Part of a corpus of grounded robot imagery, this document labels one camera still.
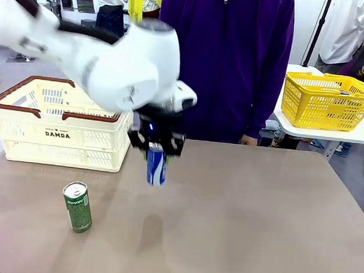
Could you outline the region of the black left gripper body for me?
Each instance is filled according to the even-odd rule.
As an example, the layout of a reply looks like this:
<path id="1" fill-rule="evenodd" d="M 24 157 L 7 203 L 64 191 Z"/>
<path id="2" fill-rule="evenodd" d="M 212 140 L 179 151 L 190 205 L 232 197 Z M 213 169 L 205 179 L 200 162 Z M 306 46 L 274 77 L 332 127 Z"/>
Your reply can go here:
<path id="1" fill-rule="evenodd" d="M 139 117 L 139 122 L 132 125 L 133 130 L 140 130 L 148 143 L 171 146 L 173 133 L 177 133 L 174 127 L 181 121 L 183 112 L 170 112 L 152 105 L 145 105 L 136 109 L 135 113 Z"/>

